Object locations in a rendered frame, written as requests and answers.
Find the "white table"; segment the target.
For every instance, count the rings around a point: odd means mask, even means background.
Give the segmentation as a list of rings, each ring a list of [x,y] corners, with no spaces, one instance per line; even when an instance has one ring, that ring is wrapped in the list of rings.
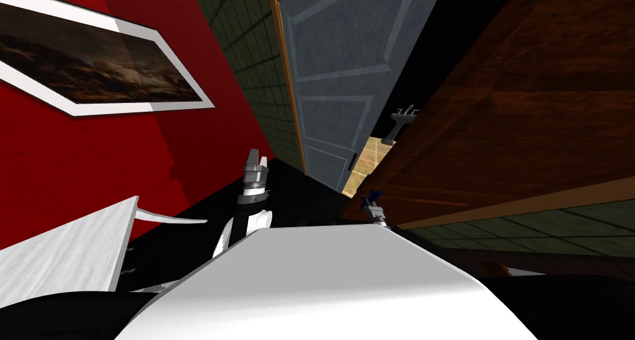
[[[156,252],[130,246],[135,220],[175,225],[205,219],[159,215],[133,196],[0,250],[0,308],[67,292],[113,292],[155,286]]]

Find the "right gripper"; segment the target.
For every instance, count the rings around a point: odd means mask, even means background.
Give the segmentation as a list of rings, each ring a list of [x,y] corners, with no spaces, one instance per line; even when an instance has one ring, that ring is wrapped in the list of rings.
[[[367,208],[367,214],[372,221],[386,221],[385,214],[381,207],[373,206],[373,203],[382,195],[380,190],[370,191],[369,198],[362,198],[362,208]]]

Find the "white-framed dark landscape picture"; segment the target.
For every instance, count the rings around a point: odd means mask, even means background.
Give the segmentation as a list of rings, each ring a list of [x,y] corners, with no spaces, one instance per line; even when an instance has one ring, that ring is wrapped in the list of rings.
[[[157,30],[59,0],[0,0],[0,81],[74,117],[213,108]]]

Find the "white pedestal sink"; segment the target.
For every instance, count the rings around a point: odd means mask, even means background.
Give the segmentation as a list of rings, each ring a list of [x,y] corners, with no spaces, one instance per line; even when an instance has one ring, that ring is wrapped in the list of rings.
[[[398,109],[396,113],[391,114],[391,119],[395,121],[395,126],[384,138],[381,139],[381,143],[393,146],[400,129],[403,126],[412,123],[417,116],[415,113],[418,111],[418,109],[414,109],[414,104],[411,104],[408,108]]]

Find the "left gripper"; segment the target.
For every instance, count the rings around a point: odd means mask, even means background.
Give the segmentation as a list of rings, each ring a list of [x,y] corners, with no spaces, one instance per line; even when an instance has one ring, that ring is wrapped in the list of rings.
[[[268,158],[263,156],[259,159],[259,150],[251,149],[244,168],[243,182],[266,182],[268,171]]]

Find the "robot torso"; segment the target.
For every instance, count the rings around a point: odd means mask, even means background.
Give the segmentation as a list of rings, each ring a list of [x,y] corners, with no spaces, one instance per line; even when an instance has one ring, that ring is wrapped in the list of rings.
[[[467,272],[378,225],[267,228],[115,340],[537,340]]]

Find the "blue-grey panelled door leaf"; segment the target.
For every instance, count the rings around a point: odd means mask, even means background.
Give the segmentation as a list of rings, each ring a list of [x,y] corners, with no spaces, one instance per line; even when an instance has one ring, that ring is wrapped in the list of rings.
[[[283,0],[309,177],[343,191],[437,0]]]

